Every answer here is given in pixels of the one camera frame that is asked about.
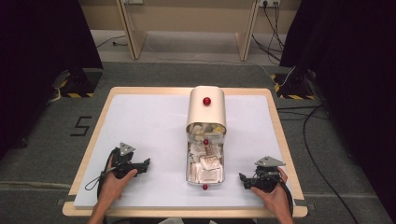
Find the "short metal drawer, red knob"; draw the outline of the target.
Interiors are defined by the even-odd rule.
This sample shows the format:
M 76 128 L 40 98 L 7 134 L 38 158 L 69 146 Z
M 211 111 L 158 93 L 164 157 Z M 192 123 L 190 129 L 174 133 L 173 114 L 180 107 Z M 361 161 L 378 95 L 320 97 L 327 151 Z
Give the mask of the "short metal drawer, red knob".
M 224 143 L 227 130 L 218 123 L 194 122 L 187 126 L 186 132 L 191 143 L 219 145 Z

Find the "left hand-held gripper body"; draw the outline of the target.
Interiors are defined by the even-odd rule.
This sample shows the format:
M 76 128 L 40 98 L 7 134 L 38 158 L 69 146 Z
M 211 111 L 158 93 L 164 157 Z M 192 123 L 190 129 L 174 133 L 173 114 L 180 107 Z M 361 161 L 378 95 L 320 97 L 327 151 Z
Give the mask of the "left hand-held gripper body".
M 134 151 L 134 147 L 122 142 L 112 151 L 111 167 L 116 178 L 122 179 L 131 170 L 137 168 L 136 163 L 132 163 Z

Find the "cream drawer cabinet, red knob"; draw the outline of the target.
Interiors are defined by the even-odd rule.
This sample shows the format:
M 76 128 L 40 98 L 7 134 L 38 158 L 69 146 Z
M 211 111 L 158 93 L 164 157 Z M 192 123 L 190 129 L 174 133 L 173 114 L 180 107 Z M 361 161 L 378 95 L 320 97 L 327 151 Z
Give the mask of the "cream drawer cabinet, red knob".
M 218 123 L 226 128 L 225 94 L 216 86 L 198 86 L 191 90 L 187 126 L 194 122 Z

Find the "pile of pale yellow sachets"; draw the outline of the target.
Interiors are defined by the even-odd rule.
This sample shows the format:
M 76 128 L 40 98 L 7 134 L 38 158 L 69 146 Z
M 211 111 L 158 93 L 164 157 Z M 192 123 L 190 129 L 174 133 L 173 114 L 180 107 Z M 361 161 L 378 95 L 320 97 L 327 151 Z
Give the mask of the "pile of pale yellow sachets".
M 226 133 L 225 128 L 216 123 L 193 123 L 187 127 L 187 131 L 195 135 L 223 135 Z

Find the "black stand base, striped tape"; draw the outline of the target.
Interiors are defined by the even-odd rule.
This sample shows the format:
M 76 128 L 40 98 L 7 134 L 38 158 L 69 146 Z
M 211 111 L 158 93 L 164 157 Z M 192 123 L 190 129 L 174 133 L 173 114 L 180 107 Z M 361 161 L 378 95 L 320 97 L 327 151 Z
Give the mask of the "black stand base, striped tape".
M 274 82 L 276 96 L 281 99 L 292 100 L 314 100 L 310 85 L 307 82 L 305 74 L 296 71 L 292 67 L 286 73 L 276 73 L 271 75 Z
M 52 100 L 60 98 L 91 98 L 101 79 L 100 68 L 81 68 L 76 71 L 62 71 L 52 83 Z

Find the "light wooden desk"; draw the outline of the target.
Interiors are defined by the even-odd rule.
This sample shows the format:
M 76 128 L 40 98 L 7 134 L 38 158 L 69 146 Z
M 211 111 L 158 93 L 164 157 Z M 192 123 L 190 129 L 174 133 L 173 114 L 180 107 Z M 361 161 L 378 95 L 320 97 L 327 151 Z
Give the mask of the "light wooden desk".
M 116 0 L 131 56 L 140 57 L 149 32 L 231 33 L 248 58 L 258 0 Z

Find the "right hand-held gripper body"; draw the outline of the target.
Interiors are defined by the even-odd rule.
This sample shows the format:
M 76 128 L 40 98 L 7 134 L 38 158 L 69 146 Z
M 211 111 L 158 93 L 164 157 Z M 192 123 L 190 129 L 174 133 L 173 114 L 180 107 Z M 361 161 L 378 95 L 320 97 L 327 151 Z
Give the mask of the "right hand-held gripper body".
M 278 171 L 279 166 L 284 166 L 285 162 L 270 156 L 265 156 L 258 161 L 255 175 L 250 178 L 248 183 L 251 187 L 260 189 L 266 193 L 272 192 L 276 185 L 281 182 L 281 173 Z

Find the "wooden table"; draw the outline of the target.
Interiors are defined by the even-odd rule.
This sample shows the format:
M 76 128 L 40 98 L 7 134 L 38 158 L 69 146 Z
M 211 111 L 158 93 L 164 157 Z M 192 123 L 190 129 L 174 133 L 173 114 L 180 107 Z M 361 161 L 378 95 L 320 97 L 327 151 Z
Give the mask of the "wooden table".
M 92 208 L 79 209 L 75 207 L 74 202 L 78 194 L 79 187 L 85 171 L 88 167 L 93 148 L 93 138 L 99 134 L 100 128 L 104 123 L 106 112 L 111 104 L 112 99 L 120 94 L 162 94 L 162 95 L 186 95 L 190 98 L 190 89 L 188 88 L 143 88 L 143 87 L 116 87 L 112 89 L 107 96 L 105 106 L 99 117 L 97 125 L 93 131 L 91 141 L 87 147 L 85 155 L 79 166 L 78 173 L 69 191 L 67 200 L 64 203 L 63 212 L 67 216 L 87 217 L 91 214 Z M 280 146 L 283 158 L 280 161 L 285 162 L 285 171 L 289 177 L 288 187 L 292 193 L 294 200 L 295 217 L 305 217 L 308 209 L 304 200 L 300 183 L 295 172 L 293 161 L 290 155 L 288 144 L 280 124 L 279 116 L 276 112 L 276 106 L 273 100 L 272 93 L 267 89 L 242 89 L 242 88 L 226 88 L 224 89 L 225 99 L 230 95 L 262 95 L 269 101 L 269 113 L 273 122 L 276 138 Z M 118 208 L 113 203 L 108 213 L 112 217 L 269 217 L 271 214 L 263 206 L 253 207 L 221 207 L 221 208 Z

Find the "person's right hand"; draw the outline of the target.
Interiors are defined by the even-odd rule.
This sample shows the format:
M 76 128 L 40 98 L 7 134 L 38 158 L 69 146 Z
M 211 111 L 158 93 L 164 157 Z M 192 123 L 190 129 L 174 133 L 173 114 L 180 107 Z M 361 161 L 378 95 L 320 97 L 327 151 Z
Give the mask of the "person's right hand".
M 288 214 L 292 216 L 287 193 L 283 190 L 280 184 L 278 184 L 270 193 L 265 193 L 255 187 L 252 187 L 250 190 L 263 201 L 263 206 L 274 216 L 280 214 Z

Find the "person's left hand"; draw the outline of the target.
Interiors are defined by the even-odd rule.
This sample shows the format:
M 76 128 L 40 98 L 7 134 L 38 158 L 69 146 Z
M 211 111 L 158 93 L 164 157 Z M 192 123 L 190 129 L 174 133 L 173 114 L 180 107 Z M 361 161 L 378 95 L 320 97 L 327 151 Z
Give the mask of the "person's left hand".
M 125 177 L 118 179 L 112 171 L 106 174 L 97 204 L 101 207 L 108 208 L 114 201 L 121 197 L 124 188 L 130 180 L 137 174 L 137 170 L 131 170 Z

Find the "white table mat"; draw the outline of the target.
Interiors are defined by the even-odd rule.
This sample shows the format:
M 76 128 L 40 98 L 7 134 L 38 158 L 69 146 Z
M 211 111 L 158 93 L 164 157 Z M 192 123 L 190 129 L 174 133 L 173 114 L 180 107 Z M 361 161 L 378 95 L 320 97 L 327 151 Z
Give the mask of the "white table mat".
M 149 160 L 146 173 L 125 188 L 118 208 L 221 208 L 261 206 L 244 188 L 240 175 L 253 175 L 255 162 L 265 156 L 281 160 L 269 101 L 262 95 L 230 95 L 225 99 L 226 129 L 222 183 L 202 189 L 186 180 L 189 98 L 186 95 L 120 94 L 106 112 L 81 181 L 75 207 L 97 201 L 93 180 L 119 143 L 134 147 L 133 160 Z

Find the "black curtain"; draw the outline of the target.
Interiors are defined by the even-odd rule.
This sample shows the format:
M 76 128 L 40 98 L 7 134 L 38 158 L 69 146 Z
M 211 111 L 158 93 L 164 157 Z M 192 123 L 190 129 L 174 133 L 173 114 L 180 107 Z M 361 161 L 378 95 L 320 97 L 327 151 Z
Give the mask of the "black curtain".
M 0 0 L 0 160 L 63 71 L 102 66 L 78 0 Z
M 311 70 L 396 223 L 396 0 L 301 0 L 281 58 Z

